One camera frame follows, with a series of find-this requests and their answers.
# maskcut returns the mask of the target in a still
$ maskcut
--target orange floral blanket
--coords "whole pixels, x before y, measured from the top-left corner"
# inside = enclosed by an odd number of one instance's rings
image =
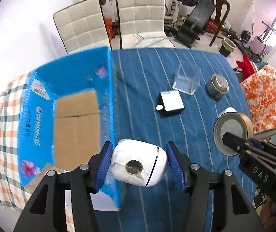
[[[255,134],[276,128],[276,69],[266,65],[241,83]]]

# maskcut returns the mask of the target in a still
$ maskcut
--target white toy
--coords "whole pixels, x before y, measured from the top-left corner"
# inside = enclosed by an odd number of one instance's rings
[[[110,171],[119,181],[151,187],[164,176],[167,161],[162,148],[142,141],[124,139],[114,149]]]

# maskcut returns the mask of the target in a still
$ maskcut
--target red cloth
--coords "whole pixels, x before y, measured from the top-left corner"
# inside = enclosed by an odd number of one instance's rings
[[[255,73],[249,57],[245,54],[243,55],[243,62],[236,61],[236,64],[242,70],[243,80],[247,79],[250,75]]]
[[[212,21],[210,21],[207,27],[207,32],[215,34],[216,30],[217,26]]]
[[[112,27],[112,21],[110,18],[105,18],[104,21],[105,21],[105,26],[106,26],[107,33],[108,33],[108,38],[109,38],[109,41],[111,42],[111,39],[115,34],[115,30]]]

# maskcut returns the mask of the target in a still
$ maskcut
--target blue striped tablecloth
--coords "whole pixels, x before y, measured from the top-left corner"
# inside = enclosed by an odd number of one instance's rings
[[[221,173],[230,169],[253,201],[255,184],[238,168],[239,156],[227,157],[215,147],[213,127],[227,107],[250,116],[247,101],[227,60],[220,54],[186,49],[128,49],[112,52],[117,69],[117,104],[120,139],[136,139],[165,149],[174,141],[181,153],[205,169]],[[185,109],[169,118],[155,110],[159,92],[171,90],[179,61],[201,68],[200,86],[193,96],[180,93]],[[186,74],[191,65],[183,65]],[[214,73],[224,76],[229,92],[219,101],[206,93]],[[214,195],[210,191],[205,231],[211,230]],[[189,197],[177,189],[170,168],[153,187],[126,184],[119,212],[96,212],[102,232],[177,232]]]

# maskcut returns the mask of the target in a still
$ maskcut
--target black handle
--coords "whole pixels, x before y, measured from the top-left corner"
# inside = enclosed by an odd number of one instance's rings
[[[212,231],[264,232],[259,217],[236,177],[222,173],[215,190]]]
[[[94,213],[91,194],[87,191],[85,177],[90,167],[86,170],[77,167],[72,172],[70,181],[72,210],[76,231],[100,232]]]
[[[182,232],[203,232],[209,199],[209,178],[204,168],[196,171],[195,185],[187,214],[183,220]]]
[[[66,232],[64,190],[58,187],[58,174],[44,176],[24,207],[14,232]]]

